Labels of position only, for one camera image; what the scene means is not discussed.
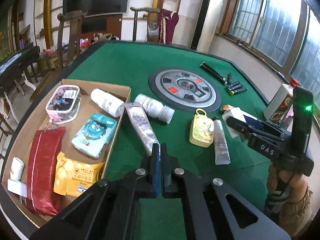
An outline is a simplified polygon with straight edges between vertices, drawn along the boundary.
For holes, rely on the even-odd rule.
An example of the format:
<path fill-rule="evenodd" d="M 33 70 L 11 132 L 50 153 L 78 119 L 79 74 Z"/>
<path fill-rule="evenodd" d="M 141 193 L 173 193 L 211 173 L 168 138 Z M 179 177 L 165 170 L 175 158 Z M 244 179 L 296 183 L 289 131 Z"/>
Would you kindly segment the person right hand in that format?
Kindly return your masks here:
<path fill-rule="evenodd" d="M 268 168 L 266 183 L 268 192 L 275 191 L 280 181 L 288 183 L 292 188 L 290 196 L 287 198 L 289 203 L 298 203 L 304 198 L 308 188 L 308 178 L 302 173 L 293 174 L 292 171 L 287 170 L 277 171 L 274 163 L 272 163 Z"/>

